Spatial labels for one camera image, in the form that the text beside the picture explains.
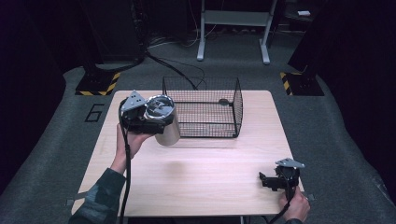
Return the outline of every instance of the small black device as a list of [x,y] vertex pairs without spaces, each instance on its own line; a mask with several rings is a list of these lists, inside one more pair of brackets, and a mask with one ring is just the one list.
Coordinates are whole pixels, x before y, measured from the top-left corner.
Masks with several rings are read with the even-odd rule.
[[[156,101],[149,107],[161,109],[164,106],[166,105],[163,105],[162,102]],[[163,119],[147,119],[145,117],[147,110],[146,100],[139,93],[133,91],[121,108],[123,112],[121,115],[122,127],[127,129],[128,132],[156,134],[163,133],[165,126],[174,121],[175,116],[173,114]]]
[[259,172],[262,186],[270,188],[273,191],[284,189],[286,198],[289,202],[294,196],[295,187],[299,184],[299,168],[305,168],[305,165],[290,158],[277,161],[276,164],[278,165],[275,168],[277,177],[267,177],[263,173]]

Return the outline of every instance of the yellow and black hazard tape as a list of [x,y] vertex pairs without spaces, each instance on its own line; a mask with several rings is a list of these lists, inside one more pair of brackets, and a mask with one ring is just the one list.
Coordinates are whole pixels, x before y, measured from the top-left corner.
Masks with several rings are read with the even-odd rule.
[[119,80],[120,73],[114,75],[113,79],[111,80],[107,90],[105,91],[76,91],[76,95],[109,95],[113,92],[114,88],[116,87],[117,81]]
[[280,77],[282,78],[283,87],[285,88],[286,94],[287,95],[293,95],[293,91],[292,91],[292,89],[290,87],[290,84],[288,82],[288,78],[286,76],[287,74],[289,74],[289,75],[301,75],[301,73],[284,73],[284,72],[280,73]]

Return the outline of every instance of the desk leg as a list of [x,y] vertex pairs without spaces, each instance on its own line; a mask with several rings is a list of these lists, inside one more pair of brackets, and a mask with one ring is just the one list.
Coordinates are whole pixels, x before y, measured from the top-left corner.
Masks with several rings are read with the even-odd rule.
[[205,0],[201,5],[201,39],[199,41],[197,60],[200,62],[204,59],[205,53]]
[[262,39],[260,39],[260,48],[262,49],[262,62],[265,65],[270,64],[270,56],[268,55],[268,49],[267,49],[267,39],[268,39],[268,34],[270,33],[271,30],[271,23],[274,17],[275,7],[276,7],[276,0],[273,0],[269,12],[267,24],[265,26],[264,36],[262,37]]

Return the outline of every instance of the green jacket sleeve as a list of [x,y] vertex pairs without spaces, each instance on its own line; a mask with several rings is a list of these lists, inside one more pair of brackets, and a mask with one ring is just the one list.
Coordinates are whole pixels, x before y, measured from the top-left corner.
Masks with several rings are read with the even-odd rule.
[[109,168],[87,192],[84,204],[70,217],[70,224],[116,223],[125,177]]

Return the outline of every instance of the wire basket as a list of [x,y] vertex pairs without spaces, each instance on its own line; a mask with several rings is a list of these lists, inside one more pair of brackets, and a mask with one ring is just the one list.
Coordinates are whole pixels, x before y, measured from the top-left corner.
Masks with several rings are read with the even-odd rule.
[[175,102],[181,137],[239,135],[243,100],[238,78],[163,77],[163,94]]

